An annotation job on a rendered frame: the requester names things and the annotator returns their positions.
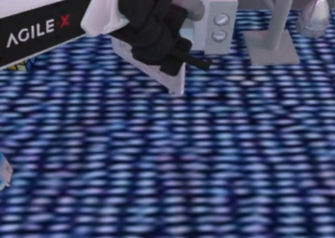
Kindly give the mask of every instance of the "robotic arm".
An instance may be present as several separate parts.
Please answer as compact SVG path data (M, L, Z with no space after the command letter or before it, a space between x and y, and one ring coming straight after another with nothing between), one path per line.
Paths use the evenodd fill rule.
M92 0L81 25L88 35L110 34L130 44L134 59L177 76L184 62L203 70L211 65L192 57L192 43L179 33L187 17L200 20L204 10L198 0Z

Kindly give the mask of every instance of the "metal pole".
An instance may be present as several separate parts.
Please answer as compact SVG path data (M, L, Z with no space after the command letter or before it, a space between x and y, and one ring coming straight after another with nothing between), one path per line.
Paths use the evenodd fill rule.
M264 46L269 50L277 50L293 0L276 0Z

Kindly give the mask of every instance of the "red letter x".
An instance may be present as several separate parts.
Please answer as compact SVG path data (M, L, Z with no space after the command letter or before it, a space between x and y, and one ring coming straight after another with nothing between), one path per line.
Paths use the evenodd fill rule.
M62 20L62 24L60 26L61 28L63 28L65 25L70 26L69 18L70 18L70 14L66 14L65 16L61 16L61 20Z

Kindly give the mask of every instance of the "gray base plate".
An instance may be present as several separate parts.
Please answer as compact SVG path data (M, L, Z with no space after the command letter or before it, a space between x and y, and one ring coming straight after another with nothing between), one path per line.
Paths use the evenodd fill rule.
M287 30L283 31L280 45L277 50L268 50L262 42L267 30L245 31L244 38L247 43L251 65L280 65L299 64L300 59Z

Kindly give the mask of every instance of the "colorful cube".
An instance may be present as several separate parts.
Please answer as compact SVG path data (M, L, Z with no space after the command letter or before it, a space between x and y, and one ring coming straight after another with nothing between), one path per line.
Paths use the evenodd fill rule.
M10 186L10 181L12 179L13 168L5 158L5 156L0 153L0 191L5 187Z
M32 66L34 64L35 58L23 61L21 63L18 63L16 65L13 65L9 67L9 70L12 71L30 71L32 69Z

